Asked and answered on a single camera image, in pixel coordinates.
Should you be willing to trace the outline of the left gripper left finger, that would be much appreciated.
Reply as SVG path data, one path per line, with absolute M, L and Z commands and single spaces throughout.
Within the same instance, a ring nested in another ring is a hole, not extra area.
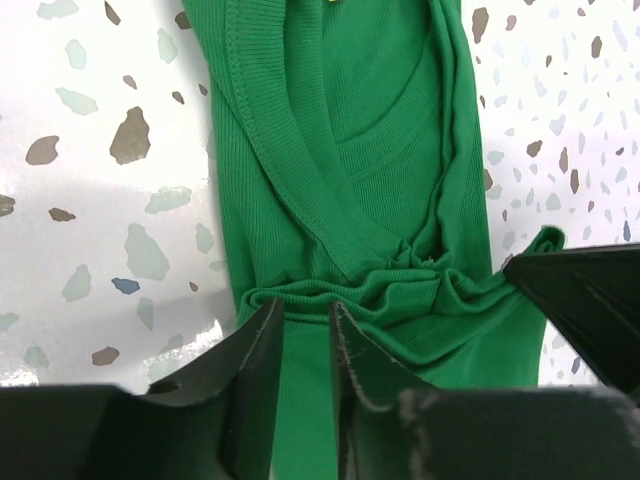
M 1 391 L 5 479 L 265 479 L 284 337 L 273 299 L 146 393 L 49 385 Z

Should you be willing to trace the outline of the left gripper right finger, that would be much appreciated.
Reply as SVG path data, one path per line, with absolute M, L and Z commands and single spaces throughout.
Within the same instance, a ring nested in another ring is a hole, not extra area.
M 329 310 L 342 479 L 635 479 L 639 412 L 604 387 L 439 389 Z

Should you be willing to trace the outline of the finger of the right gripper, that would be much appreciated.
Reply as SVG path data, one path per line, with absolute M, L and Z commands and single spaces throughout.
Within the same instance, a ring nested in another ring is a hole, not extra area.
M 520 254 L 504 269 L 603 384 L 639 402 L 639 245 Z

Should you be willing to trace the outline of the green tank top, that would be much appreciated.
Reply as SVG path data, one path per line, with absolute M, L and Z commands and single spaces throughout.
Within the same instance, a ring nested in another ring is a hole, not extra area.
M 457 1 L 188 1 L 237 318 L 285 306 L 272 468 L 338 475 L 328 308 L 444 388 L 538 382 L 546 320 L 492 270 Z

